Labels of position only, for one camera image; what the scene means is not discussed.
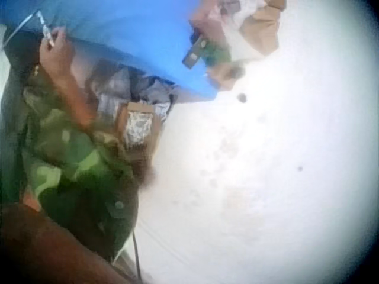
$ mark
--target fingers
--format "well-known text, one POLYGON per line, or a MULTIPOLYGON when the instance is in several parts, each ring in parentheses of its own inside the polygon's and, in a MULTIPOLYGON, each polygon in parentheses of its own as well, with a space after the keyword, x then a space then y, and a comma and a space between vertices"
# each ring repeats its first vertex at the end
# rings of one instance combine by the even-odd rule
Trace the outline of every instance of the fingers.
POLYGON ((56 35, 55 43, 59 46, 66 42, 67 34, 65 28, 56 28, 53 30, 52 36, 56 35))
POLYGON ((42 38, 41 46, 40 46, 40 53, 47 52, 50 50, 50 44, 47 38, 42 38))

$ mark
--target person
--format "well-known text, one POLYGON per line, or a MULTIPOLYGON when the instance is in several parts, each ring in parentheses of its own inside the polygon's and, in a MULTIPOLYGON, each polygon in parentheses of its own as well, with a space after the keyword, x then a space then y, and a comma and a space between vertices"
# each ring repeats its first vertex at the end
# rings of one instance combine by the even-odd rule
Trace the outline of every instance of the person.
POLYGON ((52 35, 54 47, 41 41, 17 109, 25 173, 18 194, 112 263, 134 229, 147 160, 141 149, 126 150, 87 104, 70 69, 75 49, 66 30, 52 35))

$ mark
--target brown paper bag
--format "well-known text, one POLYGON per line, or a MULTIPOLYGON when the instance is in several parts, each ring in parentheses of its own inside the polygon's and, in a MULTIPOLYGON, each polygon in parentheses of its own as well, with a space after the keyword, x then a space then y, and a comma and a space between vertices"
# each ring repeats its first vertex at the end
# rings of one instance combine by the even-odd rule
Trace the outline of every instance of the brown paper bag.
POLYGON ((269 55, 279 47, 278 29, 280 12, 286 8, 286 0, 266 0, 267 6, 258 9, 245 19, 240 32, 247 42, 263 55, 269 55))
POLYGON ((160 118, 155 114, 154 107, 152 105, 140 104, 138 102, 129 102, 122 105, 118 112, 118 117, 116 119, 116 128, 118 133, 124 132, 128 123, 129 113, 134 111, 153 115, 150 134, 145 138, 143 142, 143 148, 146 150, 146 158, 151 161, 158 144, 162 122, 160 118))

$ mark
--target package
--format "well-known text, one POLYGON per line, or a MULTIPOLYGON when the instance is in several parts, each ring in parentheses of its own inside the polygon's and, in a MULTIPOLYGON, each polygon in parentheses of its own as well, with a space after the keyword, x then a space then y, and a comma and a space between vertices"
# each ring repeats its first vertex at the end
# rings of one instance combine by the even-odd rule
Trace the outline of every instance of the package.
POLYGON ((116 128, 126 148, 143 147, 149 160, 158 144, 162 121, 151 105, 128 102, 120 106, 116 128))
POLYGON ((287 1, 266 0, 266 3, 267 6, 247 17, 240 28, 245 40, 265 56, 279 47, 279 18, 287 1))

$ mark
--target dark spot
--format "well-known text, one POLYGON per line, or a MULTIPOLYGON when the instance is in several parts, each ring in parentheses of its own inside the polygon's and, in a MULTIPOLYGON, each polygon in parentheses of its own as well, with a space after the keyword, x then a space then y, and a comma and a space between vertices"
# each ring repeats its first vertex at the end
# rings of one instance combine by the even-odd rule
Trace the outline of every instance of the dark spot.
POLYGON ((246 95, 244 93, 240 93, 238 96, 237 96, 237 99, 241 102, 241 103, 245 103, 248 99, 246 97, 246 95))

